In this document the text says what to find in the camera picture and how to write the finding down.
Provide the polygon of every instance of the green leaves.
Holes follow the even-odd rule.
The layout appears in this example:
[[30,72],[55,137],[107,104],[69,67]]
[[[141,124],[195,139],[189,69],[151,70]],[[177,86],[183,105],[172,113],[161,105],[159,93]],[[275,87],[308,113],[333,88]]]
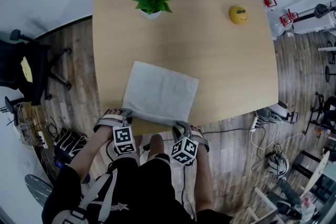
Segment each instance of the green leaves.
[[172,12],[166,3],[169,0],[133,0],[138,4],[135,7],[136,9],[142,9],[146,11],[148,14],[152,14],[158,12],[160,10],[164,12]]

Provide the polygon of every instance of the floor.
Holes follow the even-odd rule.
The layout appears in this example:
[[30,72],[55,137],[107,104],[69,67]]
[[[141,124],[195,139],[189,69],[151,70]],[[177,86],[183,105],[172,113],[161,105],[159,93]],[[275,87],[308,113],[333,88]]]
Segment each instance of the floor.
[[[272,141],[272,134],[277,130],[282,132],[277,142],[283,143],[286,138],[302,132],[306,128],[309,119],[309,110],[314,105],[315,92],[332,96],[335,91],[334,77],[330,83],[324,80],[324,68],[329,63],[326,52],[318,52],[317,48],[325,46],[329,40],[327,33],[309,33],[305,35],[281,36],[274,43],[278,66],[279,100],[284,102],[289,111],[299,113],[298,122],[294,125],[265,124],[265,140],[263,130],[253,133],[252,139],[260,147],[267,146]],[[73,54],[64,56],[63,60],[55,67],[54,73],[61,74],[72,83],[72,89],[66,91],[61,85],[50,82],[50,93],[53,98],[50,101],[42,101],[37,108],[40,120],[50,122],[50,116],[60,125],[64,124],[73,130],[90,137],[92,128],[101,115],[99,96],[95,75],[95,63],[92,48],[92,20],[77,23],[63,30],[53,33],[42,40],[51,45],[51,52],[58,52],[64,47],[72,49]],[[253,112],[235,118],[222,120],[201,126],[203,132],[224,131],[230,129],[248,129],[252,123]],[[225,132],[221,134],[207,134],[211,151],[210,166],[214,180],[215,207],[217,211],[234,216],[232,223],[250,223],[251,217],[246,212],[246,207],[257,208],[256,213],[261,216],[265,207],[261,205],[259,198],[253,192],[254,187],[259,187],[263,192],[268,191],[274,177],[268,176],[265,171],[266,160],[260,165],[253,166],[258,161],[258,156],[263,158],[272,151],[270,145],[266,150],[257,150],[250,140],[248,130]],[[297,135],[287,140],[282,145],[283,153],[292,163],[301,150],[319,156],[327,137],[317,138],[317,129],[311,127],[308,134]],[[162,133],[165,139],[172,138],[170,132]],[[150,135],[143,137],[143,145],[147,144]],[[173,142],[166,141],[167,152],[171,150]],[[90,170],[92,178],[96,178],[106,172],[109,159],[106,155],[106,147],[103,146],[100,154],[94,159]],[[52,158],[52,151],[46,152]],[[145,162],[147,152],[141,156],[141,162]],[[307,163],[309,169],[313,164]],[[186,194],[184,196],[185,208],[192,212],[193,186],[195,181],[195,166],[186,169]],[[302,192],[300,186],[305,186],[307,179],[295,171],[287,175],[288,182],[298,192]],[[172,182],[176,191],[176,198],[181,200],[183,188],[183,172],[177,163],[172,164]]]

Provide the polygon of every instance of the hand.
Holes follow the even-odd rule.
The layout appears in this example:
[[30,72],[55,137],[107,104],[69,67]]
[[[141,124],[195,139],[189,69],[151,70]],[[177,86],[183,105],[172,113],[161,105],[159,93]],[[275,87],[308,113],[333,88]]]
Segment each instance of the hand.
[[[121,115],[123,116],[124,111],[120,110],[120,109],[111,109],[108,110],[106,115],[108,114],[112,114],[112,115]],[[122,121],[116,120],[116,119],[106,119],[108,121],[115,121],[115,122],[120,122],[122,123]],[[107,142],[108,140],[112,140],[113,139],[113,129],[111,126],[100,126],[99,129],[97,130],[96,134],[105,142]]]

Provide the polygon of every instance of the extension cord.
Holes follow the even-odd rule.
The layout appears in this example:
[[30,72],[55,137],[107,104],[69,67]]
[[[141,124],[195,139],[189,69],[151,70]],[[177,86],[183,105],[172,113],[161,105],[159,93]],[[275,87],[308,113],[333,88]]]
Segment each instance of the extension cord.
[[258,119],[258,117],[254,116],[250,132],[254,133],[256,131],[256,128],[259,128],[260,126],[261,126],[261,120]]
[[49,148],[48,147],[48,144],[46,143],[46,138],[44,137],[44,134],[42,131],[38,131],[37,132],[37,136],[39,138],[39,141],[41,143],[41,145],[44,147],[44,148]]

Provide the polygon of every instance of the yellow cushion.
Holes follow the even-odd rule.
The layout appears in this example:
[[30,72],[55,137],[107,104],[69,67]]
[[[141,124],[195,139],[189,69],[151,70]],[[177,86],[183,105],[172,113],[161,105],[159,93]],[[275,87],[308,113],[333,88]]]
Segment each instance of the yellow cushion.
[[23,60],[21,61],[22,71],[25,75],[25,78],[28,82],[33,82],[33,75],[32,70],[30,69],[29,63],[27,61],[27,58],[24,56]]

